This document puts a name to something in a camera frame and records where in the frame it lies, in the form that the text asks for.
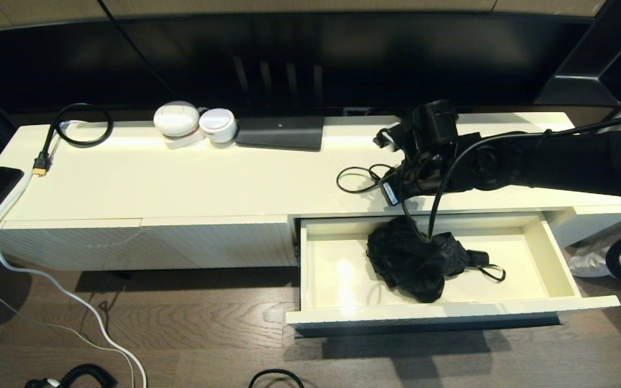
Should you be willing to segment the black umbrella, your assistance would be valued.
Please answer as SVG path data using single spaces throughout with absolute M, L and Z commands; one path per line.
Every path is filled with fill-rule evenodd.
M 420 303 L 441 298 L 448 279 L 476 269 L 495 282 L 507 278 L 506 271 L 494 265 L 489 255 L 463 247 L 450 232 L 427 241 L 412 228 L 406 216 L 378 226 L 367 240 L 367 256 L 373 270 L 389 289 L 400 289 Z

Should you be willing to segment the cream TV cabinet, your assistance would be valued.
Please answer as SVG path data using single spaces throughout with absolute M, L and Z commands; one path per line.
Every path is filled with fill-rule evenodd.
M 0 221 L 0 250 L 57 271 L 290 267 L 295 221 L 403 214 L 380 190 L 341 191 L 340 170 L 399 165 L 372 138 L 391 117 L 326 120 L 318 152 L 202 140 L 170 150 L 150 121 L 117 123 L 77 148 L 55 136 L 52 164 Z M 445 196 L 452 213 L 542 212 L 560 247 L 621 221 L 621 198 L 508 186 Z

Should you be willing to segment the black wall shelf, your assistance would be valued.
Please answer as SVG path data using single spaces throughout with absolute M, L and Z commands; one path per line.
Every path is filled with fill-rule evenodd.
M 621 56 L 621 0 L 607 0 L 535 104 L 618 107 L 621 101 L 602 78 Z

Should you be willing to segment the black television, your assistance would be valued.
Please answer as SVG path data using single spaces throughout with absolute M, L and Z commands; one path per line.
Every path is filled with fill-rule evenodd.
M 486 13 L 233 14 L 0 30 L 0 107 L 183 99 L 231 109 L 532 103 L 587 19 Z

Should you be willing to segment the dark grey flat box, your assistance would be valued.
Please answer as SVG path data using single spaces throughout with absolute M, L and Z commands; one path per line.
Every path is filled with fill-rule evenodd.
M 295 151 L 321 150 L 325 117 L 244 117 L 238 120 L 240 147 Z

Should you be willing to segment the large white round device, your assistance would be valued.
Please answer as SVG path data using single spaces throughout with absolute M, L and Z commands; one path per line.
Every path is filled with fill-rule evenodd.
M 165 137 L 183 137 L 197 130 L 200 113 L 191 103 L 172 101 L 155 111 L 153 123 Z

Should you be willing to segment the small white round device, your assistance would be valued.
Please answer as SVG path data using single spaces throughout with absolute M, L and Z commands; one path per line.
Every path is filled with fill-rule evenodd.
M 238 131 L 234 113 L 224 108 L 205 111 L 198 123 L 205 137 L 213 143 L 231 142 Z

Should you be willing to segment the white drawer with dark handle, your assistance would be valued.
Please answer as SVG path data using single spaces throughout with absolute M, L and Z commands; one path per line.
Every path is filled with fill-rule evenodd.
M 619 306 L 614 295 L 584 297 L 542 213 L 447 214 L 464 248 L 507 271 L 497 283 L 477 270 L 446 280 L 441 298 L 419 303 L 389 289 L 367 257 L 369 234 L 387 217 L 306 219 L 301 223 L 300 309 L 286 314 L 298 336 L 351 336 L 557 324 L 559 313 Z

